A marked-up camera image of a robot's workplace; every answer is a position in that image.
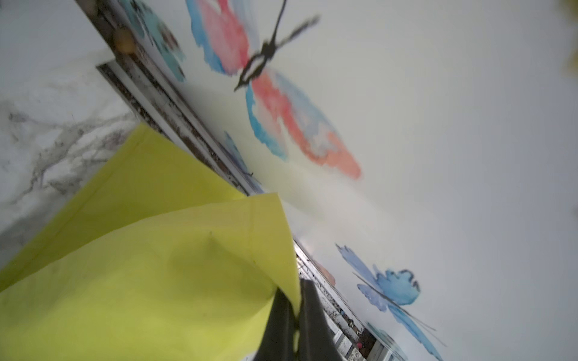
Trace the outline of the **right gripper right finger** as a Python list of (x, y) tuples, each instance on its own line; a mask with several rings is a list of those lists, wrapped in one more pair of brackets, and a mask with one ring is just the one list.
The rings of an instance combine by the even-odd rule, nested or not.
[(315, 283), (301, 279), (300, 288), (302, 303), (299, 315), (299, 360), (342, 360), (334, 344)]

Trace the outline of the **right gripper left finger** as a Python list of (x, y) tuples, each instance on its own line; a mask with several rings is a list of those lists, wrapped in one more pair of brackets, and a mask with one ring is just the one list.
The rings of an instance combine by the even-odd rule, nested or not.
[(277, 289), (266, 329), (253, 361), (294, 361), (295, 323), (291, 302)]

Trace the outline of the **yellow-green long pants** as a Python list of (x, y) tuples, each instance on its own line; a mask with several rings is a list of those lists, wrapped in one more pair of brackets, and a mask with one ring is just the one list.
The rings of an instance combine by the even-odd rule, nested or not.
[(146, 125), (1, 273), (3, 360), (241, 360), (275, 292), (300, 310), (274, 193), (246, 196)]

